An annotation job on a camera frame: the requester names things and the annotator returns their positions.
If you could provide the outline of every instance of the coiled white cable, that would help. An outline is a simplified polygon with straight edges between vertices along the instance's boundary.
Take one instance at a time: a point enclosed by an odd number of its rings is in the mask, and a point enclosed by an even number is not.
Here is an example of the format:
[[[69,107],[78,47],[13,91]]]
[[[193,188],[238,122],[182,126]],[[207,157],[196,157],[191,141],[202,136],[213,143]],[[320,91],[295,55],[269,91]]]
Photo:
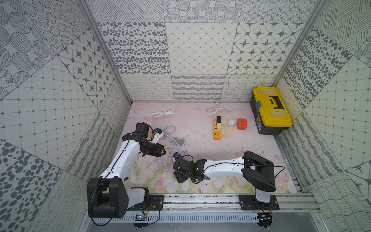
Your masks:
[[[209,109],[209,110],[207,111],[207,114],[210,115],[210,116],[215,115],[215,119],[216,119],[216,113],[217,113],[219,110],[223,110],[223,107],[221,106],[221,103],[219,103],[219,102],[217,101],[217,102],[216,102],[216,107],[213,107],[213,108]]]
[[[154,128],[155,124],[159,121],[160,118],[162,118],[165,115],[175,114],[175,111],[174,111],[174,109],[170,109],[170,110],[161,111],[161,112],[154,112],[154,113],[151,113],[151,114],[153,115],[153,117],[157,118],[155,123],[152,125],[152,128]],[[174,131],[172,131],[171,133],[167,132],[166,129],[169,128],[169,127],[174,128]],[[171,136],[171,134],[174,133],[175,130],[176,130],[176,127],[173,126],[173,125],[170,125],[170,126],[168,126],[168,127],[166,127],[165,129],[162,130],[162,132],[164,133],[164,136],[162,138],[170,139],[173,148],[183,146],[184,144],[186,144],[185,143],[186,139],[184,137],[173,137],[173,136]]]
[[[174,109],[171,109],[171,110],[166,110],[166,111],[161,111],[161,112],[154,112],[154,113],[151,113],[151,114],[153,115],[153,117],[157,118],[157,120],[155,121],[155,123],[152,125],[152,128],[154,128],[155,124],[157,123],[157,121],[162,116],[169,115],[169,114],[175,114],[175,111],[174,111]]]

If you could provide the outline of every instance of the gray cable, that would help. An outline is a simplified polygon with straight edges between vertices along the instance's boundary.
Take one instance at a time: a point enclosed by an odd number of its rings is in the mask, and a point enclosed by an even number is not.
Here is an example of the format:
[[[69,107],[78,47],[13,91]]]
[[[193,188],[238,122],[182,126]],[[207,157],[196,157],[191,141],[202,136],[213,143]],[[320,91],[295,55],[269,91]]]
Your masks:
[[[171,133],[167,132],[166,129],[169,128],[169,127],[173,127],[174,131],[172,131]],[[171,136],[171,134],[174,133],[175,130],[176,130],[176,127],[173,126],[173,125],[170,125],[170,126],[168,126],[168,127],[166,127],[165,129],[162,130],[162,132],[164,133],[164,136],[162,138],[170,139],[173,148],[183,146],[184,144],[186,144],[185,143],[186,139],[184,137],[173,137],[173,136]]]

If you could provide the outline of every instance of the patterned wall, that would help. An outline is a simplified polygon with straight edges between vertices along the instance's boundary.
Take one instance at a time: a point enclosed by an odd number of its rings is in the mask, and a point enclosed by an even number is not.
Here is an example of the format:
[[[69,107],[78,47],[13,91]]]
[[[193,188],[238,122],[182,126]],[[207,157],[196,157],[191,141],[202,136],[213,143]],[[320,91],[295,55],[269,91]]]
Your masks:
[[[332,231],[371,229],[370,14],[328,1],[276,86],[293,118],[278,138]]]
[[[317,1],[87,2],[133,101],[250,101]]]
[[[0,230],[74,230],[130,104],[75,0],[0,15]]]

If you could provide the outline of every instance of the toolbox lid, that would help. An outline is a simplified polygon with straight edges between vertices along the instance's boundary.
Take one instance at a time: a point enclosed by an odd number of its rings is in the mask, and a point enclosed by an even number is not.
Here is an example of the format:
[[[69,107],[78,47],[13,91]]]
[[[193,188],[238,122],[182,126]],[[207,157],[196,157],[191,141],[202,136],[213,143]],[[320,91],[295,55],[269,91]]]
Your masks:
[[[290,114],[275,87],[259,86],[254,88],[253,94],[256,102],[259,102],[256,109],[266,127],[292,126]]]

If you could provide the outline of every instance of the white plug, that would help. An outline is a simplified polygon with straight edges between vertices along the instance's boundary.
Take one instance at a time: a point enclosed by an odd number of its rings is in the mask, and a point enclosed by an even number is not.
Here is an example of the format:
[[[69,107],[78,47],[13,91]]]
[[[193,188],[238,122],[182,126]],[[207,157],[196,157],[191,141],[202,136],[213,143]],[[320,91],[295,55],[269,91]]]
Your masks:
[[[233,119],[228,119],[228,127],[234,127],[234,120]]]

